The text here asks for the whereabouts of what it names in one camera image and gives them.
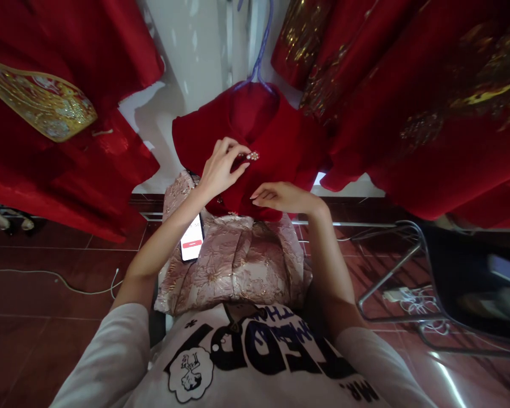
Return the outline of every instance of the pink brocade garment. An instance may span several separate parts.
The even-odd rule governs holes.
[[[195,186],[182,171],[164,196],[163,221]],[[223,301],[280,303],[300,308],[312,281],[295,229],[287,214],[279,222],[258,222],[251,217],[214,217],[201,212],[204,243],[198,260],[183,263],[180,246],[169,267],[163,267],[155,310],[178,316],[204,310]]]

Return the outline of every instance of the clothes hanger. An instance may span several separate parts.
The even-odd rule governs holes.
[[[253,79],[255,78],[255,72],[256,72],[257,79],[264,86],[264,88],[267,91],[269,91],[272,95],[277,96],[277,94],[274,92],[274,90],[272,88],[270,88],[268,86],[268,84],[262,80],[262,77],[261,77],[262,56],[265,53],[266,42],[268,41],[268,34],[270,33],[270,24],[272,22],[272,16],[274,15],[274,0],[269,0],[269,1],[270,1],[270,12],[268,13],[268,21],[266,22],[265,33],[262,37],[262,43],[261,43],[261,49],[259,50],[259,55],[257,57],[257,60],[255,61],[255,64],[253,65],[253,72],[251,72],[251,75],[249,76],[248,79],[246,79],[242,83],[238,84],[234,88],[233,92],[239,90],[241,87],[246,86],[248,83],[253,82]],[[243,3],[244,3],[244,0],[240,0],[238,2],[238,11],[240,11],[240,9],[242,8]]]

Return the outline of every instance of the phone screen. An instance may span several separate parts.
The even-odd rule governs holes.
[[[191,261],[198,258],[203,241],[202,223],[198,214],[180,240],[181,259]]]

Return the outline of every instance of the person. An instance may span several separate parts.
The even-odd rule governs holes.
[[[180,316],[151,359],[148,313],[157,274],[204,205],[247,170],[242,164],[231,173],[238,154],[248,153],[233,139],[216,143],[199,185],[132,260],[53,408],[435,407],[360,316],[325,202],[285,182],[263,183],[251,198],[307,215],[312,286],[334,346],[282,305],[220,304]]]

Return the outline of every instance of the red qipao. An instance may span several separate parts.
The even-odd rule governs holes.
[[[288,181],[304,190],[313,186],[323,158],[322,129],[289,105],[279,90],[272,95],[259,83],[234,86],[196,112],[178,117],[172,136],[181,164],[202,174],[215,142],[230,137],[258,154],[239,180],[206,206],[216,216],[238,214],[279,221],[280,211],[257,207],[249,197],[263,182]],[[239,158],[233,170],[245,162]]]
[[[0,86],[9,91],[0,97],[0,203],[123,241],[143,222],[130,194],[159,165],[117,106],[163,70],[134,0],[1,0]],[[98,119],[56,143],[26,120],[31,101],[6,105],[18,79],[29,91],[71,84]],[[48,108],[34,95],[36,108]]]
[[[316,7],[332,10],[310,36]],[[292,0],[272,63],[297,87],[312,65],[299,88],[329,133],[323,187],[367,172],[421,218],[510,227],[510,0]]]

